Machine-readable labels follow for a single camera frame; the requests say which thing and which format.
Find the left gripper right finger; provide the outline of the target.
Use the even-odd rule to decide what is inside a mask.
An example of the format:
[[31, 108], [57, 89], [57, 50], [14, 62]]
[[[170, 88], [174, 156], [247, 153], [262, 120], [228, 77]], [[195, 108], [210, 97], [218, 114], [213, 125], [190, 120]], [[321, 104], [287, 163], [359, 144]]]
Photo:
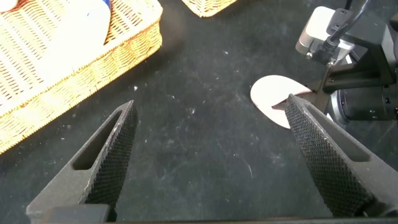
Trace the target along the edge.
[[334, 216], [397, 216], [395, 169], [303, 98], [289, 95], [285, 115]]

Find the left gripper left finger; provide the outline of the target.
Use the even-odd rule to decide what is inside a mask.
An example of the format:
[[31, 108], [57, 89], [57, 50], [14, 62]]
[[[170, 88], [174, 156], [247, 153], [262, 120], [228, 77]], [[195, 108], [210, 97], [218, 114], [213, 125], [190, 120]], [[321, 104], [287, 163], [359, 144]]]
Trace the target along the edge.
[[57, 208], [63, 220], [113, 222], [137, 127], [133, 101], [117, 107], [27, 206], [32, 223]]

